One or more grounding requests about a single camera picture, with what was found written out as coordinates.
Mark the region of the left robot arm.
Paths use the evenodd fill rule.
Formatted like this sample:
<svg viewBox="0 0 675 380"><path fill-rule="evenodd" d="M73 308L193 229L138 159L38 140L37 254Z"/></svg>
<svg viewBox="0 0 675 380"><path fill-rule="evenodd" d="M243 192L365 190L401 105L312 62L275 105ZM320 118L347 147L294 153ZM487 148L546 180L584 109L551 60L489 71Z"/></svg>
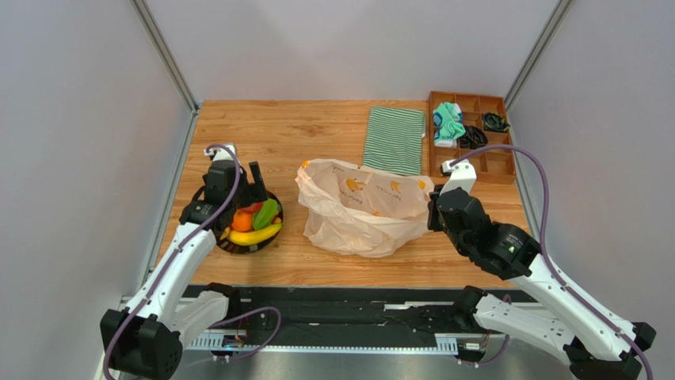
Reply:
<svg viewBox="0 0 675 380"><path fill-rule="evenodd" d="M215 158L204 186L183 210L173 241L141 289L121 310L101 318L103 374L169 379L188 344L227 316L237 291L217 284L180 308L181 297L202 260L215 248L235 212L268 198L259 164L243 169L234 158Z"/></svg>

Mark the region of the banana print plastic bag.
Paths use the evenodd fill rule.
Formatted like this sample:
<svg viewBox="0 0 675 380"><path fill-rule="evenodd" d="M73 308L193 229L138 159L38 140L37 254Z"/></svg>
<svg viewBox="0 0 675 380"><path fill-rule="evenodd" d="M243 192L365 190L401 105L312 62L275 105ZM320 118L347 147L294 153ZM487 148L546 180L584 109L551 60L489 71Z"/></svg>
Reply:
<svg viewBox="0 0 675 380"><path fill-rule="evenodd" d="M341 255L387 257L428 231L427 176L400 176L335 159L297 170L298 202L308 211L304 236Z"/></svg>

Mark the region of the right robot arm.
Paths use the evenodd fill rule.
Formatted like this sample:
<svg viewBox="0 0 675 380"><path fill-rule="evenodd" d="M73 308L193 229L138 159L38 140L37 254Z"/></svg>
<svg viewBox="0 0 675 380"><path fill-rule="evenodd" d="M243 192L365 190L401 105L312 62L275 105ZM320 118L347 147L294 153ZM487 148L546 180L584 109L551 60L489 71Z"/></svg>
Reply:
<svg viewBox="0 0 675 380"><path fill-rule="evenodd" d="M646 322L630 322L581 289L521 228L493 222L462 188L430 195L428 227L444 232L457 252L533 297L550 317L519 309L477 287L464 288L455 307L463 318L554 356L578 379L637 379L656 337Z"/></svg>

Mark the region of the red apple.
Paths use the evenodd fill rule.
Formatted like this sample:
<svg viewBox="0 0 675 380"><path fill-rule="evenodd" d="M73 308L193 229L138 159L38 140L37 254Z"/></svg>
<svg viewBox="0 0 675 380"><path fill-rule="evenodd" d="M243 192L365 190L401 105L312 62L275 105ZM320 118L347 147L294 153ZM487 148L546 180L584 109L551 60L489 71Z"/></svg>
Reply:
<svg viewBox="0 0 675 380"><path fill-rule="evenodd" d="M255 214L258 211L260 211L263 207L265 202L257 202L249 205L248 207L240 207L238 210L247 213L247 214Z"/></svg>

